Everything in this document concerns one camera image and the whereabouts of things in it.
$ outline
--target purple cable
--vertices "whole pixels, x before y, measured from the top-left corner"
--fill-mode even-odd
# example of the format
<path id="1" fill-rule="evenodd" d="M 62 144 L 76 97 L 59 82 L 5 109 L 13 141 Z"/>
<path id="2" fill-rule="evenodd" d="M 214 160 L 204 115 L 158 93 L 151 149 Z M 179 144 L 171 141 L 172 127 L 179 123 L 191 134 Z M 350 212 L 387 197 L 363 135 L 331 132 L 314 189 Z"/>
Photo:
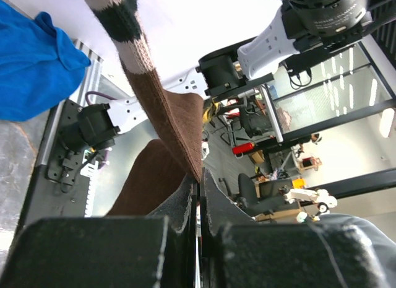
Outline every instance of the purple cable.
<path id="1" fill-rule="evenodd" d="M 85 93 L 85 101 L 87 102 L 88 105 L 92 104 L 92 102 L 89 100 L 89 97 L 88 97 L 89 95 L 100 96 L 100 97 L 106 98 L 108 100 L 116 100 L 114 97 L 109 96 L 104 93 L 100 93 L 100 92 L 96 92 L 96 91 L 88 91 L 87 93 Z"/>

